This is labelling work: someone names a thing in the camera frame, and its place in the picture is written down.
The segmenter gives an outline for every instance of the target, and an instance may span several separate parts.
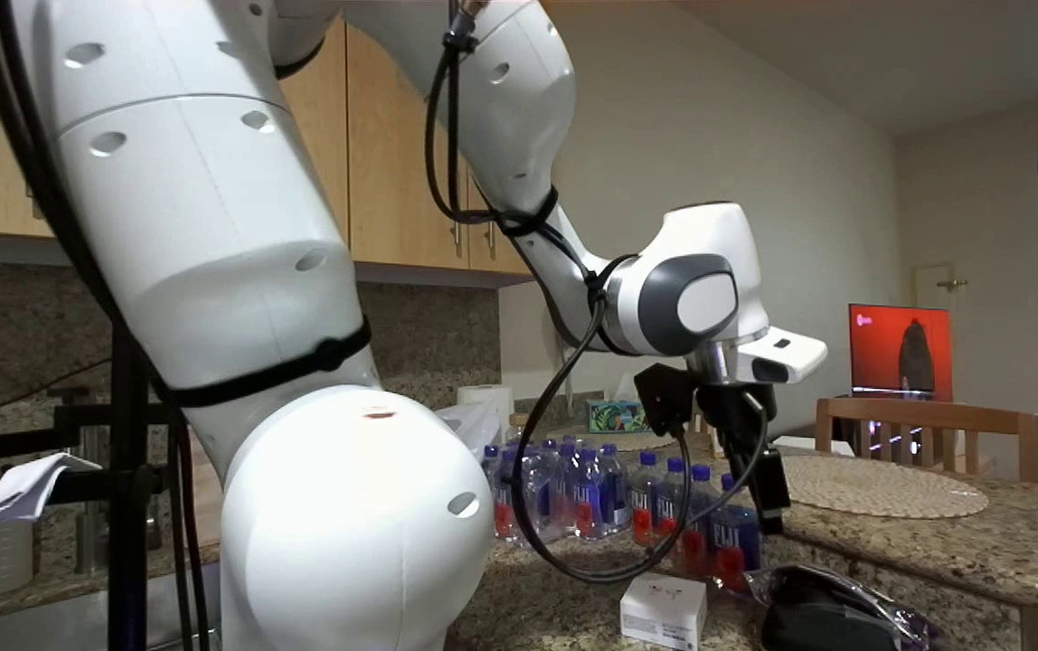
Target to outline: wooden chair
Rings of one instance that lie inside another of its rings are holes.
[[[1021,480],[1038,480],[1038,416],[900,398],[821,398],[814,447],[833,452],[837,428],[852,430],[852,452],[869,459],[979,475],[979,433],[1008,433],[1021,447]]]

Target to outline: ceiling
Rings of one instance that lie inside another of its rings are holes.
[[[1038,0],[680,0],[890,135],[1038,98]]]

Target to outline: white wall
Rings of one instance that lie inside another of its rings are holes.
[[[561,198],[588,248],[642,248],[661,215],[739,198],[777,327],[824,336],[828,364],[783,392],[783,428],[845,392],[845,303],[900,299],[895,146],[674,2],[567,2],[580,117]],[[503,294],[503,381],[534,395],[552,370],[538,289]],[[649,360],[587,357],[575,386],[613,386]]]
[[[955,398],[1038,413],[1038,101],[896,140],[906,264],[969,277]]]

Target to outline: chair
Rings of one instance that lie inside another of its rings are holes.
[[[1021,480],[1038,480],[1038,416],[900,398],[821,398],[814,447],[833,452],[837,430],[852,430],[852,452],[869,459],[979,475],[979,433],[1008,433],[1021,452]]]

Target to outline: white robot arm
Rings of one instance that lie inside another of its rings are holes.
[[[355,264],[276,78],[341,12],[428,90],[449,34],[434,0],[0,0],[0,111],[51,168],[27,174],[63,189],[48,217],[69,215],[224,479],[227,651],[443,647],[490,550],[479,459],[376,386]],[[594,348],[692,356],[714,383],[821,360],[766,322],[736,202],[674,211],[629,262],[588,253],[550,184],[575,101],[552,23],[534,0],[457,19],[475,35],[461,148],[567,341],[601,297]]]

